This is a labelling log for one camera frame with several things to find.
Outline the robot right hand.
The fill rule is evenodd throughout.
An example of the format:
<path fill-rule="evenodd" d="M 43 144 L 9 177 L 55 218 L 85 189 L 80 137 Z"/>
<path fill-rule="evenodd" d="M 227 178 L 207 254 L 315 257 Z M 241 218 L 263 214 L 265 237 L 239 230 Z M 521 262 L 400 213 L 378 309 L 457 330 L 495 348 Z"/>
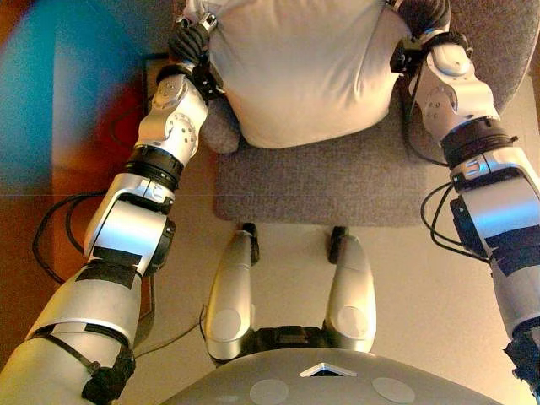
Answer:
<path fill-rule="evenodd" d="M 395 0 L 386 4 L 401 16 L 415 38 L 432 30 L 447 31 L 450 27 L 449 0 Z"/>

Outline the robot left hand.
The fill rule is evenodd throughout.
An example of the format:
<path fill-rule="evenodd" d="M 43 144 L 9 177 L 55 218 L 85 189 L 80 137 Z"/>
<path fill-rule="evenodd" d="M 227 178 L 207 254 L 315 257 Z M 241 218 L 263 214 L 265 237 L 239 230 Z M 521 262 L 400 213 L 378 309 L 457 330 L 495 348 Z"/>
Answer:
<path fill-rule="evenodd" d="M 185 16 L 180 17 L 168 39 L 170 58 L 176 62 L 199 64 L 207 55 L 210 34 L 217 23 L 213 13 L 205 13 L 196 23 Z"/>

